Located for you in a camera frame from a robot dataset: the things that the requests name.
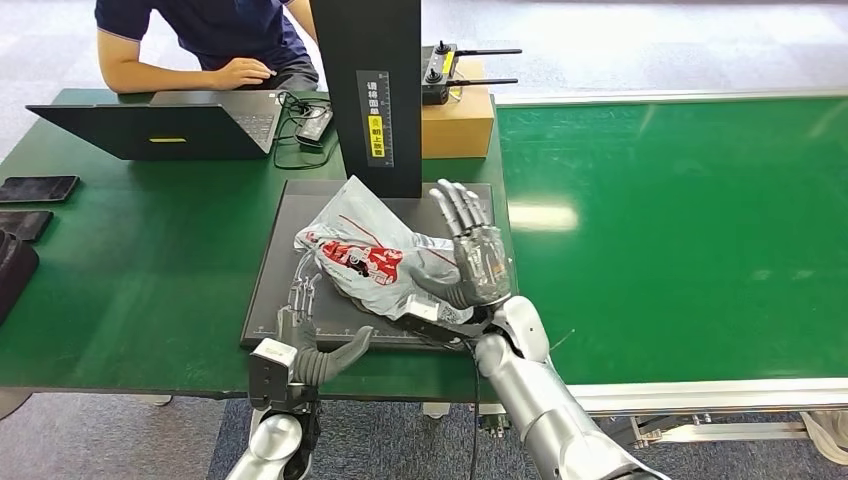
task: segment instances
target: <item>smartphone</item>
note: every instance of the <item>smartphone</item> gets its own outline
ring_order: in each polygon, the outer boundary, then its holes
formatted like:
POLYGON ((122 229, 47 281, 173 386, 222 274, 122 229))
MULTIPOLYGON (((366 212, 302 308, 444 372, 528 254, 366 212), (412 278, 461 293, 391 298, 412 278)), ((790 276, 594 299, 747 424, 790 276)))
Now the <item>smartphone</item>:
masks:
POLYGON ((36 242, 52 218, 53 212, 46 210, 0 212, 0 230, 19 240, 36 242))
POLYGON ((9 177, 0 185, 0 203, 64 202, 74 187, 77 176, 9 177))

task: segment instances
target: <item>floor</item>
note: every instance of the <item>floor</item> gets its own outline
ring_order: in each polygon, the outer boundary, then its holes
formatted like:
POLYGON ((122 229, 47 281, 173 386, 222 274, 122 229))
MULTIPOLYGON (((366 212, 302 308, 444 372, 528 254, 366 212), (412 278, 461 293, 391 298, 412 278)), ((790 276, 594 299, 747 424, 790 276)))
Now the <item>floor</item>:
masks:
MULTIPOLYGON (((35 120, 23 105, 65 87, 103 87, 92 10, 92 0, 0 0, 0 159, 35 120)), ((485 59, 489 76, 521 80, 498 93, 848 87, 845 2, 423 0, 423 10, 425 43, 524 49, 485 59)), ((142 58, 197 66, 158 16, 142 58)), ((247 410, 238 401, 177 398, 157 408, 128 396, 35 395, 0 421, 0 480, 224 478, 244 448, 247 410)), ((412 404, 329 402, 325 418, 318 478, 467 475, 462 406, 435 422, 412 404)), ((638 455, 681 479, 848 479, 809 442, 661 445, 638 455)), ((514 434, 484 440, 480 461, 481 479, 536 478, 514 434)))

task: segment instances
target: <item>cardboard box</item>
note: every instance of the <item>cardboard box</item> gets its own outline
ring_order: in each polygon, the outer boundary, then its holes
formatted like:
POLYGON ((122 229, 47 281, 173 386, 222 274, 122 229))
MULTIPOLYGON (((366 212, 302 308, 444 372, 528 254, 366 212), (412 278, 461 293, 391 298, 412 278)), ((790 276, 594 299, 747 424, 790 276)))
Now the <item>cardboard box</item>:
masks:
MULTIPOLYGON (((456 66, 465 78, 483 76, 479 59, 462 58, 456 66)), ((459 102, 421 107, 421 156, 423 158, 485 157, 495 111, 485 85, 464 87, 459 102)))

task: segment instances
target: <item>robotic arm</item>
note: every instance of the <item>robotic arm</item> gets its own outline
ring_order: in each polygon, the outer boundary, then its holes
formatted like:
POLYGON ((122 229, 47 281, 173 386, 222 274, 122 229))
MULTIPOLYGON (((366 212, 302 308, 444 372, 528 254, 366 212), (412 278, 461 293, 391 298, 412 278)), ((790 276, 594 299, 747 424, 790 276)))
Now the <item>robotic arm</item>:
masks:
MULTIPOLYGON (((545 480, 668 480, 642 465, 607 437, 574 399, 551 362, 547 334, 536 308, 512 295, 508 259, 500 230, 491 225, 479 198, 446 180, 430 191, 447 221, 460 280, 441 283, 413 269, 424 290, 459 309, 475 308, 477 324, 466 340, 473 345, 481 375, 494 387, 521 441, 545 480)), ((317 388, 368 349, 371 329, 335 352, 315 348, 311 302, 318 276, 298 276, 289 305, 280 311, 281 340, 264 340, 252 355, 251 401, 271 410, 228 479, 295 480, 306 478, 317 441, 317 388), (271 392, 274 379, 288 379, 271 392), (283 398, 271 402, 269 398, 283 398)), ((450 327, 436 325, 433 309, 418 312, 419 334, 450 327)))
POLYGON ((494 387, 541 477, 668 480, 607 437, 568 391, 551 362, 539 313, 530 300, 511 295, 500 231, 476 195, 446 180, 438 186, 430 196, 453 235, 460 280, 444 284, 420 270, 413 270, 413 279, 456 308, 485 310, 488 325, 472 339, 477 368, 494 387))

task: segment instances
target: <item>yellow sticker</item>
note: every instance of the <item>yellow sticker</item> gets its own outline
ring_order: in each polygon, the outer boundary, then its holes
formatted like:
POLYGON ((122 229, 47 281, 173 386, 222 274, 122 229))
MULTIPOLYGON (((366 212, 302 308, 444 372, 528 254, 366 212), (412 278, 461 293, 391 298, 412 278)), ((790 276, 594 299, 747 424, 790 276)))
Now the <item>yellow sticker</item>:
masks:
POLYGON ((451 65, 453 65, 453 50, 445 55, 445 64, 442 65, 442 73, 445 75, 449 74, 451 65))
POLYGON ((368 137, 371 139, 371 156, 382 158, 386 156, 383 144, 383 117, 368 115, 368 137))
POLYGON ((185 138, 148 138, 150 143, 186 143, 185 138))

